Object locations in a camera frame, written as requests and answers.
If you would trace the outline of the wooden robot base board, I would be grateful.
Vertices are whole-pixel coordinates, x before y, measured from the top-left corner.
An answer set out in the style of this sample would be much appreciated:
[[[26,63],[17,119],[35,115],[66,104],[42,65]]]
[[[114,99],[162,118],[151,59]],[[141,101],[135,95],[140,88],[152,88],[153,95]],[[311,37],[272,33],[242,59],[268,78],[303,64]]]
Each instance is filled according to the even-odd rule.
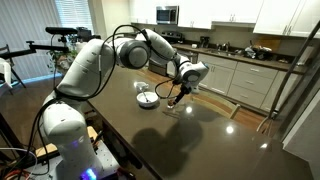
[[[98,134],[92,126],[80,128],[66,137],[57,136],[49,145],[38,148],[35,154],[38,157],[49,155],[57,151],[62,156],[72,155],[73,153],[92,154],[98,147]]]

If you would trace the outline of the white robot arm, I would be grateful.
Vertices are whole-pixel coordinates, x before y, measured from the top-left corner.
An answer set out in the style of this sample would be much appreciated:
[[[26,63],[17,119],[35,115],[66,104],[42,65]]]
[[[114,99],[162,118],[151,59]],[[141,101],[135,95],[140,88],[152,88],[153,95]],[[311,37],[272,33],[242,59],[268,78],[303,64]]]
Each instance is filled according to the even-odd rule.
[[[181,88],[172,105],[190,93],[209,71],[205,63],[192,63],[150,29],[139,30],[134,38],[114,36],[109,42],[92,39],[78,52],[40,111],[42,131],[61,157],[49,170],[53,180],[101,180],[108,176],[105,160],[95,152],[88,135],[81,104],[103,90],[117,65],[140,69],[150,60],[159,65],[175,64],[174,83]]]

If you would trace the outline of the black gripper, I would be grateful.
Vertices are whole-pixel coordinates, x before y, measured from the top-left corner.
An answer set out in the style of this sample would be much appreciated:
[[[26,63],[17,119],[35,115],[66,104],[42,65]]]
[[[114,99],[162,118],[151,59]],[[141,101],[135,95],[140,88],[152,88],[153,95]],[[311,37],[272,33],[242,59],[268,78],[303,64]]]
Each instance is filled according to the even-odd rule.
[[[192,88],[189,84],[182,84],[180,87],[181,93],[178,94],[178,96],[173,101],[173,105],[176,105],[179,103],[179,101],[184,97],[184,95],[189,94],[192,91]]]

